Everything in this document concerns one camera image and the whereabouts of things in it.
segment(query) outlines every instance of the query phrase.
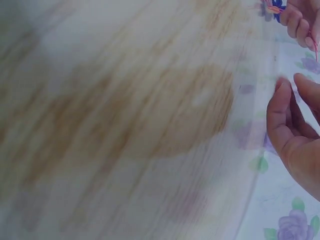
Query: wood grain surface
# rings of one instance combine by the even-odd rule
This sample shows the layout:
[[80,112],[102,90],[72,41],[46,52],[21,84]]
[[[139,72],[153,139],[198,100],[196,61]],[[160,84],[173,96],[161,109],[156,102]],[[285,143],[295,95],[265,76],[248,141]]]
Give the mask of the wood grain surface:
[[0,1],[0,239],[232,239],[239,62],[256,82],[269,49],[250,4]]

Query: purple flower print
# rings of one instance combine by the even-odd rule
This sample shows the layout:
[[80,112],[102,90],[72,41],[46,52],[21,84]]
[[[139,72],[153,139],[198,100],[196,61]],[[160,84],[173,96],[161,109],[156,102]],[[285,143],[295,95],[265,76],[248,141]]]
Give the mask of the purple flower print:
[[265,133],[265,136],[264,136],[263,147],[266,151],[273,153],[275,155],[278,155],[274,146],[272,146],[271,141],[270,141],[267,133]]
[[266,22],[270,22],[272,20],[272,13],[267,12],[267,4],[264,0],[261,0],[260,3],[260,11],[258,12],[258,15],[260,17],[264,17],[264,20]]
[[291,210],[289,216],[279,219],[278,224],[277,240],[312,240],[315,236],[306,214],[300,209]]
[[238,147],[243,150],[256,150],[261,148],[265,133],[265,121],[250,121],[233,131]]
[[241,94],[250,94],[255,90],[255,86],[251,84],[243,84],[239,88],[239,92]]
[[302,65],[308,71],[314,74],[320,74],[320,64],[312,57],[301,58]]

